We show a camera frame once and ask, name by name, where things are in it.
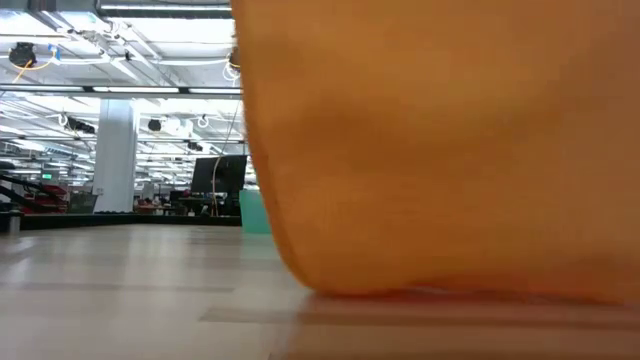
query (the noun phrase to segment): wire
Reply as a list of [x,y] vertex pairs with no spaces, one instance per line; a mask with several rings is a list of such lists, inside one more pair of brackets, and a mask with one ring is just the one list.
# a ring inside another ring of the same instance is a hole
[[229,67],[229,62],[227,62],[227,64],[224,66],[224,69],[222,69],[222,77],[227,81],[235,81],[235,80],[238,80],[240,75],[234,74],[231,68]]
[[56,56],[56,55],[55,55],[55,52],[54,52],[54,53],[53,53],[53,56],[51,57],[51,59],[49,59],[49,61],[47,61],[47,63],[46,63],[46,64],[44,64],[44,65],[40,65],[40,66],[36,66],[36,67],[34,67],[34,68],[30,68],[30,67],[28,67],[28,66],[29,66],[29,64],[31,64],[31,60],[29,60],[29,62],[27,63],[27,65],[26,65],[25,67],[23,67],[23,68],[21,68],[20,66],[13,65],[13,64],[11,64],[11,65],[13,65],[13,67],[14,67],[14,68],[16,68],[16,69],[21,69],[22,71],[25,71],[25,70],[26,70],[26,71],[35,71],[35,70],[40,70],[40,69],[44,69],[44,68],[46,68],[47,66],[49,66],[49,65],[51,64],[52,60],[55,58],[55,56]]
[[29,67],[29,65],[31,65],[32,62],[33,62],[33,60],[29,60],[27,62],[27,64],[22,68],[22,70],[20,70],[20,73],[18,74],[18,76],[16,76],[16,78],[13,79],[13,81],[11,82],[12,84],[17,83],[18,80],[20,80],[20,78],[22,77],[22,74],[24,74],[24,71],[27,70],[27,68]]
[[218,201],[216,201],[216,170],[218,170],[218,164],[220,163],[220,159],[222,159],[222,157],[224,156],[224,149],[227,147],[227,143],[229,142],[229,137],[231,137],[231,130],[233,129],[233,124],[235,124],[236,122],[236,116],[238,115],[238,109],[240,108],[240,102],[241,100],[238,100],[238,103],[236,104],[236,111],[233,113],[233,119],[231,120],[231,125],[229,126],[229,131],[227,131],[227,136],[224,139],[224,143],[222,144],[222,147],[220,148],[220,156],[218,156],[218,159],[216,160],[216,164],[213,166],[213,181],[211,181],[211,184],[213,185],[213,188],[211,189],[211,191],[213,192],[213,206],[215,208],[215,216],[218,217]]

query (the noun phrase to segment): white column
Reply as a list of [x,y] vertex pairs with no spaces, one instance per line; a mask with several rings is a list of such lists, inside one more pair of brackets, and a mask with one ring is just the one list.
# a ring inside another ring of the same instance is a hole
[[131,100],[100,102],[93,193],[94,212],[132,211],[139,113]]

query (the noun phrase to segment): teal box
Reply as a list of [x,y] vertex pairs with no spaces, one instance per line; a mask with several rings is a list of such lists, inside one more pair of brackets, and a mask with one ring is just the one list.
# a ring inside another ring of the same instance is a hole
[[267,210],[264,208],[260,191],[240,191],[240,212],[242,213],[242,229],[245,232],[271,234]]

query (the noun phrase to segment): computer monitor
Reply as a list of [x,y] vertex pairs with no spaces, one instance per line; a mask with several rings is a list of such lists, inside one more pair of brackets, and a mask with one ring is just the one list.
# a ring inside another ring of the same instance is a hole
[[181,197],[184,197],[184,191],[171,191],[169,193],[169,201],[172,203],[177,202]]
[[[212,192],[213,169],[216,161],[218,161],[217,157],[196,159],[191,192]],[[216,168],[216,192],[232,193],[242,190],[246,168],[246,155],[222,156]]]

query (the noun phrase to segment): floor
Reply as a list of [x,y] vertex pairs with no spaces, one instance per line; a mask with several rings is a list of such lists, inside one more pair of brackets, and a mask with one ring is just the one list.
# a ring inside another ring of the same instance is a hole
[[638,359],[630,307],[413,291],[326,298],[269,236],[127,225],[0,238],[0,359]]

